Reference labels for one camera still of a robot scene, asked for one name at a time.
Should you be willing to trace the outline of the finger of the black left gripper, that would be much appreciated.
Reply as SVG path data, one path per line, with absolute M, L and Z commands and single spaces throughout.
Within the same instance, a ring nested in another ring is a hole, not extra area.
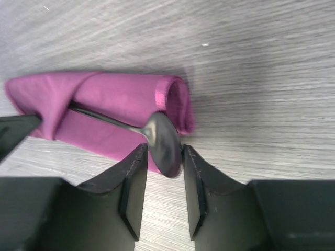
M 1 117 L 1 162 L 41 123 L 38 114 Z

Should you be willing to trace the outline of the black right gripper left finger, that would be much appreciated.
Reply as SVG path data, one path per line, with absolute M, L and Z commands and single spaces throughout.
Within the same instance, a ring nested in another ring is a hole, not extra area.
M 1 250 L 134 250 L 148 146 L 75 186 L 59 177 L 1 178 Z

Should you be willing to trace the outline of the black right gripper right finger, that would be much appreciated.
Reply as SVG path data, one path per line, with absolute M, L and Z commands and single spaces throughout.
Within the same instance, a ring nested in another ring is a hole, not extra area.
M 242 184 L 183 151 L 190 238 L 196 250 L 334 250 L 333 180 Z

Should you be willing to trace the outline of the dark metal spoon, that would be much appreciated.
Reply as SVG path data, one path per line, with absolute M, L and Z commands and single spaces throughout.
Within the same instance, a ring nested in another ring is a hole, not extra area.
M 168 178 L 174 178 L 179 174 L 182 163 L 180 135 L 174 124 L 164 113 L 154 112 L 143 127 L 135 127 L 96 111 L 85 109 L 73 101 L 70 102 L 69 109 L 143 135 L 147 140 L 151 157 L 160 173 Z

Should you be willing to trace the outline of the magenta cloth napkin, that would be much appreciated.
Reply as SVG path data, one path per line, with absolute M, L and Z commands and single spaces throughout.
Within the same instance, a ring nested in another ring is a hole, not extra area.
M 144 143 L 144 136 L 71 111 L 70 102 L 136 127 L 160 111 L 180 135 L 195 129 L 187 84 L 177 76 L 52 72 L 12 78 L 4 88 L 19 113 L 42 119 L 33 137 L 58 140 L 118 161 Z

